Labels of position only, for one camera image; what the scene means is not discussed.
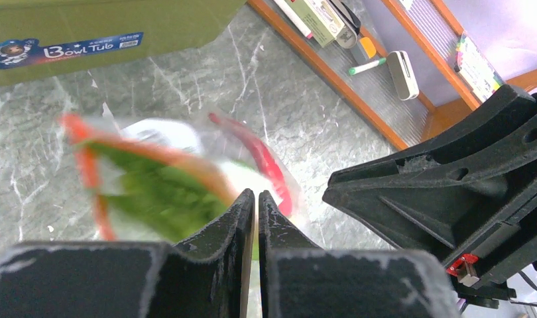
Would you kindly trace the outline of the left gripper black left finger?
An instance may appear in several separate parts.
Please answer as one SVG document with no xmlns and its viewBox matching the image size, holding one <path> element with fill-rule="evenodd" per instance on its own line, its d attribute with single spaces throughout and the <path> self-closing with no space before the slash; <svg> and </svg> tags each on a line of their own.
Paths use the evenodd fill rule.
<svg viewBox="0 0 537 318">
<path fill-rule="evenodd" d="M 0 257 L 0 317 L 244 317 L 255 194 L 178 244 L 30 241 Z"/>
</svg>

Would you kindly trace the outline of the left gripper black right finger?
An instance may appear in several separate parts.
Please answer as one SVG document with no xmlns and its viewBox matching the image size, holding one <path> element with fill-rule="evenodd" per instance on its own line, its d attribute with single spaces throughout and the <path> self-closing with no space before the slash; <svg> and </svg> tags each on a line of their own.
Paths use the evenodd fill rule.
<svg viewBox="0 0 537 318">
<path fill-rule="evenodd" d="M 264 317 L 459 317 L 437 259 L 421 250 L 325 250 L 259 195 Z"/>
</svg>

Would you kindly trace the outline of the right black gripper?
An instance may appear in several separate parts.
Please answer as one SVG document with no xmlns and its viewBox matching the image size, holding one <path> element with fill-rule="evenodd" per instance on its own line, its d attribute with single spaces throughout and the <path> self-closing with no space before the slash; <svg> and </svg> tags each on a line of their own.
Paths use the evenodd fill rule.
<svg viewBox="0 0 537 318">
<path fill-rule="evenodd" d="M 461 309 L 537 308 L 537 93 L 506 85 L 437 137 L 334 172 L 323 200 L 449 264 Z"/>
</svg>

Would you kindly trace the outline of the red chili pepper toy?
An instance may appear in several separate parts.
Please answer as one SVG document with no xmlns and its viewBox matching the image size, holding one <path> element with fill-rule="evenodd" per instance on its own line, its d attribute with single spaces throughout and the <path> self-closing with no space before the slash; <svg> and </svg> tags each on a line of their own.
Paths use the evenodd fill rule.
<svg viewBox="0 0 537 318">
<path fill-rule="evenodd" d="M 271 182 L 281 198 L 278 204 L 280 212 L 291 217 L 297 203 L 298 184 L 276 154 L 244 124 L 216 113 L 209 113 L 208 118 L 242 142 L 253 157 L 257 170 Z"/>
</svg>

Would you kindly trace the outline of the green leafy vegetable toy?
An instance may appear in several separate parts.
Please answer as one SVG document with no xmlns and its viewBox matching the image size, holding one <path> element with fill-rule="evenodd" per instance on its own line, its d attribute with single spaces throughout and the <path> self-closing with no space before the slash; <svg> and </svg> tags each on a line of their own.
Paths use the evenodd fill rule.
<svg viewBox="0 0 537 318">
<path fill-rule="evenodd" d="M 244 190 L 246 167 L 150 142 L 98 136 L 76 145 L 104 240 L 177 243 L 222 216 Z"/>
</svg>

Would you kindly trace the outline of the clear zip top bag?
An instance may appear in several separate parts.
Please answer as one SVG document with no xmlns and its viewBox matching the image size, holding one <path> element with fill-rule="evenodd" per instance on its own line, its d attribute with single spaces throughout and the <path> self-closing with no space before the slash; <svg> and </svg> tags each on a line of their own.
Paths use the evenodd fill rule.
<svg viewBox="0 0 537 318">
<path fill-rule="evenodd" d="M 197 121 L 66 113 L 60 122 L 104 240 L 179 242 L 246 189 L 269 192 L 285 217 L 306 224 L 301 188 L 282 161 L 246 125 L 218 111 Z"/>
</svg>

